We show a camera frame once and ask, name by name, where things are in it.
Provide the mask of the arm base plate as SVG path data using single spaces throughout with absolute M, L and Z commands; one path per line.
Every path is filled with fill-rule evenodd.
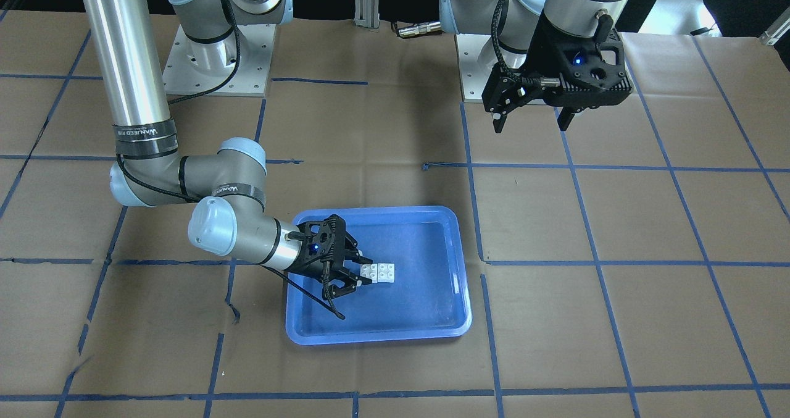
M 190 95 L 217 86 L 233 69 L 235 76 L 217 96 L 264 97 L 273 57 L 276 25 L 239 26 L 241 61 L 235 57 L 235 37 L 229 35 L 214 44 L 201 44 L 187 38 L 178 28 L 163 72 L 165 92 Z
M 482 92 L 497 62 L 490 35 L 458 33 L 456 35 L 457 60 L 462 100 L 482 103 Z

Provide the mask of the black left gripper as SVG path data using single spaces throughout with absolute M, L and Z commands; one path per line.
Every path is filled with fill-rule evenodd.
M 511 112 L 537 99 L 561 108 L 557 124 L 565 133 L 579 112 L 617 106 L 633 89 L 612 17 L 594 19 L 592 36 L 564 33 L 541 17 L 525 63 L 518 69 L 492 67 L 482 102 L 496 133 Z

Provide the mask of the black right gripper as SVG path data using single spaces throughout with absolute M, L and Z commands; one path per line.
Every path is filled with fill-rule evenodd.
M 344 266 L 344 261 L 356 264 L 372 264 L 373 260 L 363 255 L 355 238 L 346 230 L 341 216 L 332 214 L 321 221 L 308 221 L 297 226 L 298 230 L 287 233 L 286 239 L 300 244 L 296 260 L 286 269 L 289 274 L 305 275 L 322 281 L 322 299 L 329 301 L 356 290 L 363 277 Z M 332 284 L 339 280 L 342 286 Z

